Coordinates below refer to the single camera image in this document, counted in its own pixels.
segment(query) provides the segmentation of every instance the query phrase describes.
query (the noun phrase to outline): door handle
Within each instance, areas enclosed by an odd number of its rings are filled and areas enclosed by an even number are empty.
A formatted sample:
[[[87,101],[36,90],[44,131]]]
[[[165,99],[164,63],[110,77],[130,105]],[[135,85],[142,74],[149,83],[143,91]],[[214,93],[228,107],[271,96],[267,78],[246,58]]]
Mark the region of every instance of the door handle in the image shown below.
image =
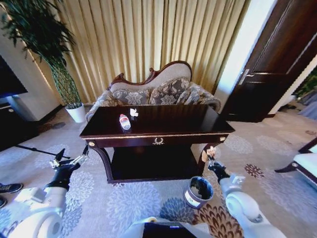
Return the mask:
[[[239,82],[238,85],[243,84],[243,81],[244,81],[245,78],[247,77],[249,70],[250,70],[250,69],[248,69],[248,68],[246,68],[246,69],[244,70],[243,75],[242,75],[242,77],[241,77],[240,82]]]
[[[243,81],[246,79],[246,77],[254,77],[255,75],[271,75],[274,73],[267,73],[267,72],[256,72],[256,73],[252,73],[252,74],[248,74],[248,72],[250,71],[250,69],[246,68],[243,72],[243,75],[239,81],[238,85],[243,84]]]

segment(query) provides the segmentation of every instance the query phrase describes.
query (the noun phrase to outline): lower shelf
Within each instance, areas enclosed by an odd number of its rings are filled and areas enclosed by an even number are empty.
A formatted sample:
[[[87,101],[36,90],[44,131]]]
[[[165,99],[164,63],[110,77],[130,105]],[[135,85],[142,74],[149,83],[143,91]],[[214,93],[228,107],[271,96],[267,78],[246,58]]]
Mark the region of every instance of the lower shelf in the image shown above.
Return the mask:
[[[198,166],[190,145],[116,147],[111,163],[115,182],[190,179]]]

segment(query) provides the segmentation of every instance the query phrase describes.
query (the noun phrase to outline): table leg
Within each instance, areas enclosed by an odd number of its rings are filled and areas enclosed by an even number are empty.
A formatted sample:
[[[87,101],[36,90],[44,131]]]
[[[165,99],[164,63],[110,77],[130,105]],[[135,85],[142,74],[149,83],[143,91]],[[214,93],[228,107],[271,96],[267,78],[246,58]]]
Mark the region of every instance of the table leg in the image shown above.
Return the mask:
[[[209,149],[211,146],[216,147],[219,144],[220,143],[209,143],[203,148],[203,151],[207,151],[207,149]],[[205,162],[202,160],[203,151],[201,152],[201,154],[199,156],[199,161],[198,161],[198,173],[199,173],[199,175],[203,174],[204,168],[205,168]]]
[[[101,159],[103,160],[104,167],[106,170],[107,180],[108,181],[113,180],[111,166],[110,166],[111,162],[110,162],[110,158],[107,151],[104,148],[98,148],[98,147],[90,147],[90,148],[96,151],[100,155]]]

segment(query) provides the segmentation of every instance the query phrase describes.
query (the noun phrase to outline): carpet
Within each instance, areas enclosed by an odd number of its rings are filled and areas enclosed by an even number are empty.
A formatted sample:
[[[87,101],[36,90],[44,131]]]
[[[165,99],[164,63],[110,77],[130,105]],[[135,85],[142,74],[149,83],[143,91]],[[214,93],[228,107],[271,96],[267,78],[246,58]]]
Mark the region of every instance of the carpet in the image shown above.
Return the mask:
[[[290,113],[277,113],[259,123],[230,122],[236,129],[217,146],[216,159],[229,173],[246,176],[244,192],[251,195],[268,220],[289,238],[317,237],[317,191],[297,172],[277,174],[298,149],[311,141],[317,122]],[[65,148],[72,158],[84,149],[79,138],[84,123],[75,123],[65,110],[43,125],[41,134],[22,145],[53,153]],[[193,145],[195,157],[205,145]],[[113,149],[107,148],[110,156]],[[213,185],[212,200],[200,210],[193,210],[183,200],[188,180],[107,184],[106,172],[98,154],[75,171],[67,194],[62,237],[114,238],[133,222],[159,216],[191,224],[206,222],[216,238],[240,238],[237,221],[227,212],[215,175],[204,170]],[[53,170],[48,160],[53,157],[11,147],[0,152],[0,182],[23,182],[25,187],[43,187],[51,181]],[[4,194],[8,204],[0,209],[0,231],[7,236],[24,218],[27,210],[14,202],[16,194]]]

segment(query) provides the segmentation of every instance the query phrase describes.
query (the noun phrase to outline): dark wooden door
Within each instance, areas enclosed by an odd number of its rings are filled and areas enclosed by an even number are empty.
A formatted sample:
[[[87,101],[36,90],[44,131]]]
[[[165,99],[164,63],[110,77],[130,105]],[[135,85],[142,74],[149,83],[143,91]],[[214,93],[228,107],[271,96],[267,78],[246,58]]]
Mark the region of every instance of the dark wooden door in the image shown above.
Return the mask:
[[[317,54],[317,0],[278,0],[222,111],[262,121]]]

